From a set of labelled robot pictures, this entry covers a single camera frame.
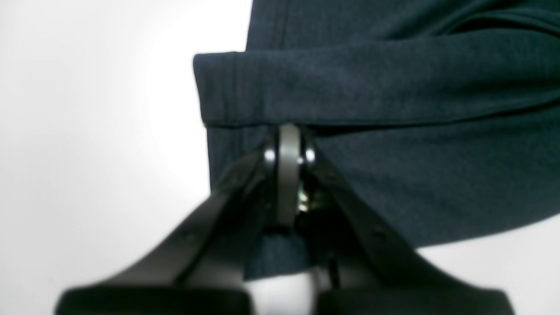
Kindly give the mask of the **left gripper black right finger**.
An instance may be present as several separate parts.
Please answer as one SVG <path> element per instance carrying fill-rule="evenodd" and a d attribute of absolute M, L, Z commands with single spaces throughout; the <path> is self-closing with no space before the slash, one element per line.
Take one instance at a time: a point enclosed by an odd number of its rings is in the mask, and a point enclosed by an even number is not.
<path fill-rule="evenodd" d="M 309 210 L 300 231 L 318 268 L 316 315 L 512 315 L 506 294 L 469 285 L 420 256 L 302 137 Z"/>

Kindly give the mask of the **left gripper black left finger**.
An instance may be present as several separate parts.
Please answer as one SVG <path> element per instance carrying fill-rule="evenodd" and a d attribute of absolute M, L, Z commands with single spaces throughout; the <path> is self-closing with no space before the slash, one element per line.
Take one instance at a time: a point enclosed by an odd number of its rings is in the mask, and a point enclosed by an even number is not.
<path fill-rule="evenodd" d="M 160 245 L 114 277 L 69 289 L 57 315 L 249 315 L 245 264 L 273 207 L 276 139 L 233 163 Z"/>

